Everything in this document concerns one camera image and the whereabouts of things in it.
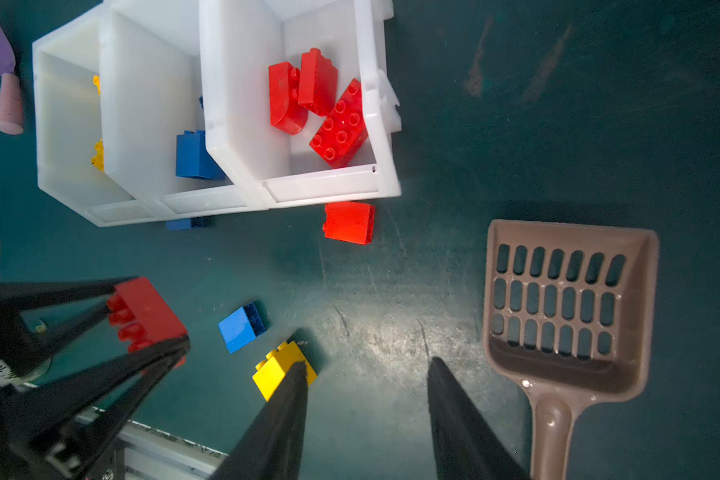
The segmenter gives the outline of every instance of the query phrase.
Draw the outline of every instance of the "red block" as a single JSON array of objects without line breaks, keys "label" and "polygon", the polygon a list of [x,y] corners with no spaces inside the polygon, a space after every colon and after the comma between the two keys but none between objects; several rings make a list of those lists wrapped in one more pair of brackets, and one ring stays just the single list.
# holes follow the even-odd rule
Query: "red block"
[{"label": "red block", "polygon": [[336,102],[338,70],[316,48],[302,53],[302,80],[298,84],[298,104],[325,117]]},{"label": "red block", "polygon": [[337,202],[326,205],[326,222],[322,231],[326,238],[351,244],[367,245],[373,240],[376,207],[359,202]]},{"label": "red block", "polygon": [[181,320],[143,276],[115,285],[115,294],[106,305],[112,310],[110,325],[121,327],[117,337],[131,342],[128,353],[187,334]]},{"label": "red block", "polygon": [[269,65],[269,123],[296,135],[309,112],[298,104],[298,68],[288,62]]},{"label": "red block", "polygon": [[353,78],[328,118],[312,137],[309,146],[331,168],[343,168],[349,164],[366,138],[368,131],[362,119],[360,82]]}]

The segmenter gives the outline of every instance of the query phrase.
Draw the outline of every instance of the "white plastic container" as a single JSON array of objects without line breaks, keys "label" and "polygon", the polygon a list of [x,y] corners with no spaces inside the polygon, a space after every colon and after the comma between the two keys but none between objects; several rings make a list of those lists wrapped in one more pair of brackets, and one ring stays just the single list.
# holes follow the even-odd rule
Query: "white plastic container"
[{"label": "white plastic container", "polygon": [[[261,208],[400,195],[391,133],[399,104],[386,75],[384,20],[392,0],[200,0],[206,147]],[[269,124],[271,64],[301,64],[319,48],[338,69],[337,98],[362,83],[368,141],[332,170],[308,143],[324,118],[295,136]]]},{"label": "white plastic container", "polygon": [[176,136],[204,129],[197,0],[108,0],[104,7],[106,174],[161,220],[255,210],[229,179],[176,176]]},{"label": "white plastic container", "polygon": [[102,138],[99,5],[32,44],[38,186],[98,226],[157,220],[90,164]]}]

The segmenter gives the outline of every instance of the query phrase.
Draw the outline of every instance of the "yellow block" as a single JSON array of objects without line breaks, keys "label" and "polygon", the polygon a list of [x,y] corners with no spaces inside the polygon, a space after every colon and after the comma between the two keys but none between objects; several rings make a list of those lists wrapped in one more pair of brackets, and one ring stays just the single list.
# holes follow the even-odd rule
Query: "yellow block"
[{"label": "yellow block", "polygon": [[269,401],[272,398],[272,394],[275,393],[282,379],[286,378],[288,369],[296,362],[305,362],[307,364],[307,385],[311,385],[317,378],[317,373],[309,365],[296,342],[281,343],[277,350],[267,353],[266,360],[261,361],[256,366],[258,372],[253,375],[253,381],[259,387],[259,391],[264,395],[265,400]]},{"label": "yellow block", "polygon": [[97,141],[94,148],[96,149],[96,155],[90,159],[90,162],[94,167],[104,171],[104,139]]}]

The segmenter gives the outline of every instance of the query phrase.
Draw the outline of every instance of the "green table surface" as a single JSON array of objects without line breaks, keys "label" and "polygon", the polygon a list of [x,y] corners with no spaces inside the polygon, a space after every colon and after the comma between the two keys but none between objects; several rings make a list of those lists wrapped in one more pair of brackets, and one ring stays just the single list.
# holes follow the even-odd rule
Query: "green table surface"
[{"label": "green table surface", "polygon": [[[318,205],[169,232],[98,228],[41,192],[31,42],[93,5],[0,1],[27,115],[0,134],[0,280],[152,279],[192,351],[135,419],[229,451],[264,405],[254,365],[297,332],[319,368],[303,478],[434,478],[431,356],[528,466],[528,402],[480,344],[488,225],[634,226],[661,242],[650,380],[579,418],[568,477],[720,478],[720,2],[397,0],[403,195],[373,201],[367,246],[325,239]],[[269,331],[231,355],[217,323],[250,300]],[[124,352],[102,325],[44,381]]]}]

